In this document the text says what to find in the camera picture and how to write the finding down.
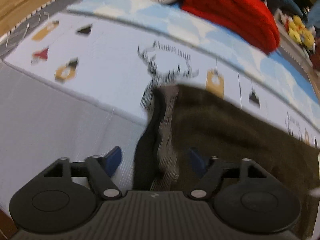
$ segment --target mattress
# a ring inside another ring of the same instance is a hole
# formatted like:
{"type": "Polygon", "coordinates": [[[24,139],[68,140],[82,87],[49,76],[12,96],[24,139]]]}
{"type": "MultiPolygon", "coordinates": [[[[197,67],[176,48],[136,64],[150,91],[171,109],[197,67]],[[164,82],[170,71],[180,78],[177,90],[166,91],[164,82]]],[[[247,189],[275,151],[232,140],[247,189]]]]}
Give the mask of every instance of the mattress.
{"type": "Polygon", "coordinates": [[[59,157],[114,146],[132,186],[151,89],[187,84],[319,147],[320,106],[288,69],[228,31],[149,0],[53,0],[0,46],[0,206],[59,157]]]}

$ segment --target rolled red blanket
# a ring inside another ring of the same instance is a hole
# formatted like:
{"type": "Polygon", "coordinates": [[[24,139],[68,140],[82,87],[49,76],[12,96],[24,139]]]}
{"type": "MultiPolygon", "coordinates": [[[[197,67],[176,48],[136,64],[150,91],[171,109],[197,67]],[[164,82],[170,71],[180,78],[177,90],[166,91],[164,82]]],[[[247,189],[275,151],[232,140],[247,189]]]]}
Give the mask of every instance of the rolled red blanket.
{"type": "Polygon", "coordinates": [[[233,30],[266,54],[279,45],[273,15],[260,0],[185,0],[182,9],[233,30]]]}

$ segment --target black lamp print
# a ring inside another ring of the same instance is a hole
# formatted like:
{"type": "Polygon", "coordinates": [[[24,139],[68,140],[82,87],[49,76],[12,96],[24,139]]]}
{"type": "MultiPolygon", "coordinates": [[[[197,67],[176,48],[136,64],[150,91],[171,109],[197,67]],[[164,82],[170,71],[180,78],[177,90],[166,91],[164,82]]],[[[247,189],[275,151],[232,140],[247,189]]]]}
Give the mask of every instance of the black lamp print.
{"type": "Polygon", "coordinates": [[[189,65],[188,60],[186,59],[187,70],[181,72],[180,64],[178,64],[176,69],[169,70],[167,73],[160,73],[158,71],[158,65],[156,63],[156,55],[153,55],[151,58],[148,58],[148,52],[153,52],[156,50],[157,41],[155,41],[150,48],[146,48],[143,51],[140,51],[138,46],[138,56],[147,66],[147,72],[151,76],[151,81],[143,92],[140,105],[146,109],[150,109],[152,104],[152,89],[158,86],[163,86],[167,84],[176,83],[178,78],[194,78],[199,75],[199,69],[192,71],[191,66],[189,65]]]}
{"type": "Polygon", "coordinates": [[[78,34],[89,35],[91,33],[92,24],[81,27],[77,30],[78,34]]]}
{"type": "Polygon", "coordinates": [[[257,97],[256,92],[254,91],[253,88],[251,90],[251,94],[249,95],[249,102],[255,104],[256,106],[258,106],[260,108],[259,98],[257,97]]]}

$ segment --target ridged gray panel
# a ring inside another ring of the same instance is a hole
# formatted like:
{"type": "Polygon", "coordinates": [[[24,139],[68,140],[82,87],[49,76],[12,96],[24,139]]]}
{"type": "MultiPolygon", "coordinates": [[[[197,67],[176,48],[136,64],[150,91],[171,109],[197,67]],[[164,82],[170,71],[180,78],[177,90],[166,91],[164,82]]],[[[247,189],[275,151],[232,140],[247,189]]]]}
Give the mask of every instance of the ridged gray panel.
{"type": "Polygon", "coordinates": [[[290,232],[249,235],[222,223],[208,204],[192,201],[180,191],[129,191],[117,201],[104,202],[88,223],[57,235],[19,231],[13,240],[297,240],[290,232]]]}

